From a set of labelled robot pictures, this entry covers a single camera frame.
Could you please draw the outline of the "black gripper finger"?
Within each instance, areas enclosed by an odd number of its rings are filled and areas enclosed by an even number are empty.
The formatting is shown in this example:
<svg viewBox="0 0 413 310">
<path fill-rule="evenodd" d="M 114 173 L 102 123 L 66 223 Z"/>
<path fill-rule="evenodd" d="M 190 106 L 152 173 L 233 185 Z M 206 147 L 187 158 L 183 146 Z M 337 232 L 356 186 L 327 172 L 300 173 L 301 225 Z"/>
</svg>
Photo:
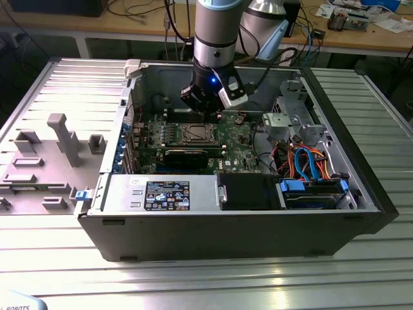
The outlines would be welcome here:
<svg viewBox="0 0 413 310">
<path fill-rule="evenodd" d="M 200 114 L 203 122 L 210 121 L 210 97 L 196 85 L 181 89 L 181 100 L 194 112 Z"/>
<path fill-rule="evenodd" d="M 219 123 L 222 118 L 223 104 L 219 96 L 214 96 L 212 101 L 212 123 Z"/>
</svg>

